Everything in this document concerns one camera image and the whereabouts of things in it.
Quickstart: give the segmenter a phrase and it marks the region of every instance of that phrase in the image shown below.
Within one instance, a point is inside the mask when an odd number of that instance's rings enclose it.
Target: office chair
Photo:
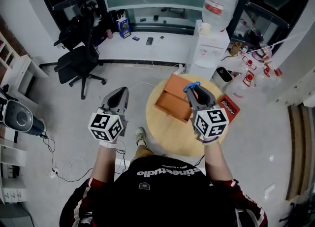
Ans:
[[[73,79],[69,86],[82,79],[81,99],[84,100],[84,88],[87,78],[100,80],[102,85],[106,84],[104,78],[90,74],[97,66],[103,63],[98,60],[98,53],[91,42],[91,33],[93,27],[93,16],[85,16],[80,22],[71,25],[59,36],[59,40],[54,46],[63,43],[70,51],[58,59],[55,72],[58,72],[60,83],[66,83]],[[82,41],[85,46],[73,47],[78,41]]]

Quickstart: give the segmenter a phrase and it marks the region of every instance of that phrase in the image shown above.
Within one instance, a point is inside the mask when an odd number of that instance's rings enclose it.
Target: cup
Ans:
[[[207,36],[210,33],[211,25],[209,23],[202,22],[201,27],[198,29],[201,35]]]

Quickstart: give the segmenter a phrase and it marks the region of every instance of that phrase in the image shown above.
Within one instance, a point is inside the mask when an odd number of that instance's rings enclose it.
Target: bag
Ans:
[[[117,23],[117,27],[118,27],[120,36],[125,39],[131,35],[129,21],[125,17],[124,14],[123,15],[118,14],[117,17],[118,17],[118,20],[116,21],[116,23]]]

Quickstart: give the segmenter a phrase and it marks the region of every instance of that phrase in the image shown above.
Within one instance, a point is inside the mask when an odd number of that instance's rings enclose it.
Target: shoe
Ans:
[[[45,123],[44,119],[40,118],[38,120],[43,123],[43,125],[44,125],[44,131],[43,132],[46,132],[47,131],[47,126],[46,126],[46,123]]]
[[[139,140],[143,140],[144,144],[147,146],[146,132],[142,127],[138,127],[136,130],[136,144],[138,145]]]

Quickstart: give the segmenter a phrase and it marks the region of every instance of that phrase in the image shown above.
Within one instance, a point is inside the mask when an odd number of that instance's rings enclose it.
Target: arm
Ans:
[[[205,146],[205,167],[207,177],[226,200],[235,203],[239,209],[252,211],[259,227],[268,226],[266,213],[243,193],[238,181],[233,179],[232,173],[225,162],[219,141]]]
[[[104,183],[114,182],[116,148],[100,145],[91,178]]]
[[[207,177],[213,181],[232,180],[233,176],[228,168],[219,141],[205,146],[205,168]]]

